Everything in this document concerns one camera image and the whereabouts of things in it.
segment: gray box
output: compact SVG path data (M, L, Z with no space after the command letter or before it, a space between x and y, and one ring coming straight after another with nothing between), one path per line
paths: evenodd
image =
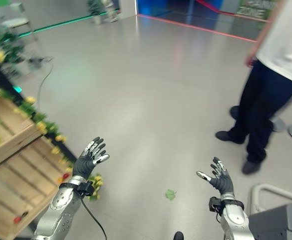
M256 240L292 240L292 203L249 217Z

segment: white t-shirt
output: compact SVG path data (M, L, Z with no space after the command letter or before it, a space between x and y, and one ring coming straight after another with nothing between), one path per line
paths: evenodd
M292 80L292 0L287 0L261 45L257 58Z

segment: dark pants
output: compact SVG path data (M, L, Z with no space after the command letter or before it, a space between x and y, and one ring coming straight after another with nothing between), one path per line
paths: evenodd
M270 118L292 97L292 81L257 61L241 96L239 116L229 135L244 141L249 134L248 161L261 163L273 131Z

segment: cable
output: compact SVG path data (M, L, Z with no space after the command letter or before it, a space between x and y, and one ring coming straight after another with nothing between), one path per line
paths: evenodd
M85 209L87 210L87 212L89 213L89 215L90 215L90 216L95 220L95 222L100 226L102 232L103 232L104 235L105 235L105 239L107 240L106 232L105 232L104 228L102 227L102 225L100 224L100 222L98 222L97 218L96 218L96 217L92 214L92 212L88 209L88 207L86 206L86 204L85 204L85 202L84 202L84 200L83 200L82 197L80 198L80 200L81 200L81 203L83 204L84 208L85 208Z
M47 79L48 76L51 74L51 72L52 72L52 70L53 70L53 68L54 68L53 63L51 62L52 59L53 59L53 58L52 58L51 56L47 56L47 57L44 57L44 58L41 58L41 59L40 59L42 62L51 63L51 68L50 68L48 74L47 74L47 75L44 77L44 79L41 81L41 83L40 83L40 85L39 85L39 88L38 88L38 91L37 91L37 108L38 108L39 111L41 111L41 109L40 109L40 92L41 92L41 88L42 88L43 84L45 83L46 79Z
M217 220L218 223L221 224L221 222L220 222L219 219L218 219L218 215L219 215L219 213L217 213L217 215L216 215L216 220Z

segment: silver metal forearm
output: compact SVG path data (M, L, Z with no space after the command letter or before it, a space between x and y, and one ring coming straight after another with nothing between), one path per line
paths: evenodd
M221 200L235 200L231 193L221 195ZM249 229L249 219L238 205L227 204L222 212L221 227L226 240L255 240Z
M86 179L73 176L71 184L80 185ZM38 222L32 240L64 240L71 226L74 214L80 206L80 196L74 193L72 187L59 189L45 214Z

